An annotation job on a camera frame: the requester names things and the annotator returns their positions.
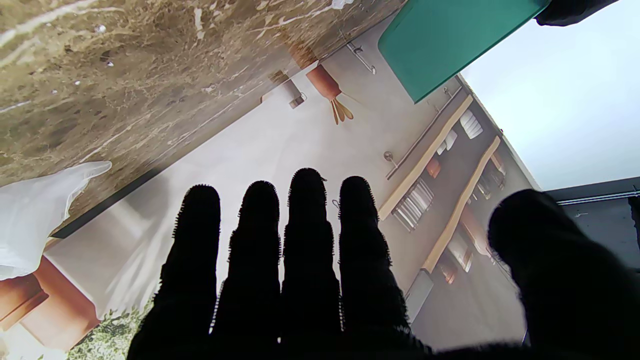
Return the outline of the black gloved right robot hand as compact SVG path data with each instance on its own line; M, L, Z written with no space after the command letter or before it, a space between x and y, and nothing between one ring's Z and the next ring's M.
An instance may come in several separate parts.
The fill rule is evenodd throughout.
M183 198L153 307L128 360L637 360L639 276L574 223L551 196L524 189L491 215L487 239L519 289L529 344L434 351L410 330L370 185L339 194L339 271L320 173L302 168L280 205L254 182L231 233L228 275L215 289L221 205L199 184Z

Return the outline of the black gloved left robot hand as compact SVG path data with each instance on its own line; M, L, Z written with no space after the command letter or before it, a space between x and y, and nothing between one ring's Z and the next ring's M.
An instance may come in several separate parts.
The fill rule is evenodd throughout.
M569 27L580 23L617 0L551 0L535 16L540 27Z

